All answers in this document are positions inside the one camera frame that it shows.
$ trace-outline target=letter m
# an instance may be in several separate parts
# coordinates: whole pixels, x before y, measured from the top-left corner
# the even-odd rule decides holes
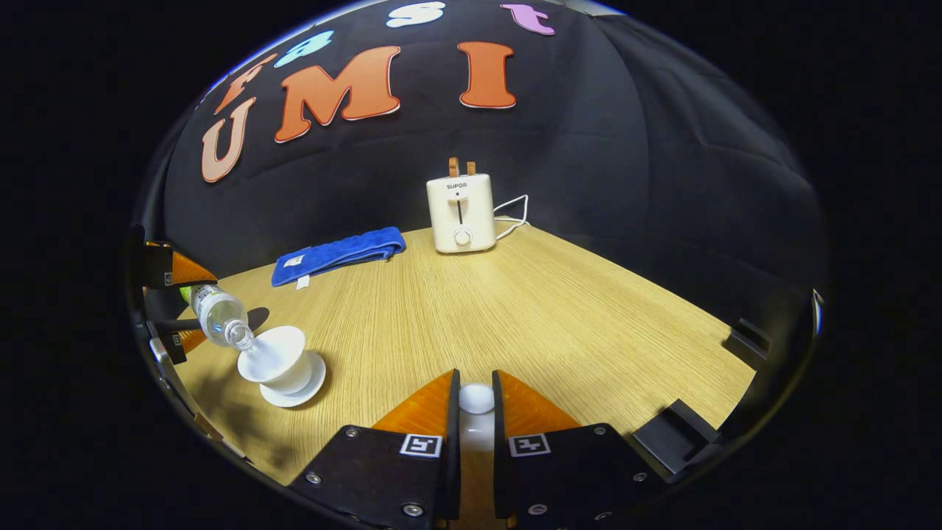
[[[304,108],[321,125],[329,125],[349,91],[349,104],[340,112],[345,120],[362,120],[395,112],[399,100],[389,89],[389,66],[399,53],[398,46],[382,46],[357,55],[337,76],[331,78],[319,66],[305,68],[282,81],[286,89],[282,127],[275,141],[284,143],[303,136],[311,129],[304,118]]]

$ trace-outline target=screw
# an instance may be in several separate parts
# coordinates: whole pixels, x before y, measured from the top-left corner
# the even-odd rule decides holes
[[[420,505],[405,505],[402,507],[402,512],[409,517],[422,517],[422,514],[425,513],[425,509]]]

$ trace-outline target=power cord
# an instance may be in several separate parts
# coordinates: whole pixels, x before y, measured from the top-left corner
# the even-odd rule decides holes
[[[503,208],[503,207],[505,207],[505,206],[512,205],[513,203],[519,201],[520,199],[523,199],[523,200],[524,200],[524,217],[523,217],[523,219],[516,219],[516,218],[508,217],[508,216],[494,217],[494,220],[495,220],[495,221],[517,221],[517,224],[515,224],[514,226],[511,226],[511,227],[508,228],[507,230],[504,230],[503,233],[501,233],[499,236],[497,236],[497,239],[498,239],[498,240],[500,240],[500,239],[503,238],[504,236],[510,234],[517,226],[522,226],[522,225],[524,225],[524,224],[529,224],[529,223],[527,222],[527,206],[528,206],[528,203],[529,203],[529,195],[520,195],[520,196],[517,197],[516,199],[512,199],[512,200],[510,200],[510,201],[507,201],[506,203],[500,205],[499,207],[494,208],[494,211],[498,211],[499,209],[501,209],[501,208]]]

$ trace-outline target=bottle label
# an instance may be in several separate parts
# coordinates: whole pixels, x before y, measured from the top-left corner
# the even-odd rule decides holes
[[[201,319],[203,317],[203,307],[206,299],[217,294],[222,294],[222,289],[215,285],[204,285],[196,289],[196,296],[193,298],[193,313],[196,314],[196,318]]]

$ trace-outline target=orange letter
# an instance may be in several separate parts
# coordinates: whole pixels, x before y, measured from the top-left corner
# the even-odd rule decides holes
[[[275,141],[294,140],[311,128],[311,121],[304,118],[305,106],[319,124],[331,124],[347,91],[350,101],[340,113],[344,120],[362,120],[395,112],[399,100],[389,90],[389,65],[398,53],[398,46],[366,50],[351,59],[335,80],[319,66],[286,77],[282,81],[287,90],[284,117],[282,128],[275,133]]]
[[[249,70],[246,70],[244,74],[233,79],[232,84],[229,85],[229,91],[226,92],[226,97],[222,98],[222,103],[216,107],[216,112],[213,112],[213,116],[219,114],[219,111],[222,110],[223,107],[232,103],[232,101],[236,99],[236,96],[242,93],[242,85],[255,79],[255,76],[258,75],[260,70],[262,70],[262,65],[276,57],[278,57],[278,54],[271,54],[270,56],[263,58],[258,64],[252,66]]]
[[[458,49],[468,55],[468,90],[460,98],[467,107],[511,108],[517,98],[507,91],[505,59],[513,50],[493,42],[462,42]]]
[[[229,137],[229,152],[222,160],[216,158],[216,145],[219,142],[219,130],[226,121],[219,120],[203,135],[203,180],[206,182],[216,182],[231,172],[236,165],[239,155],[242,154],[245,120],[249,115],[249,108],[254,103],[255,98],[251,98],[233,110],[230,116],[233,119],[233,131]]]

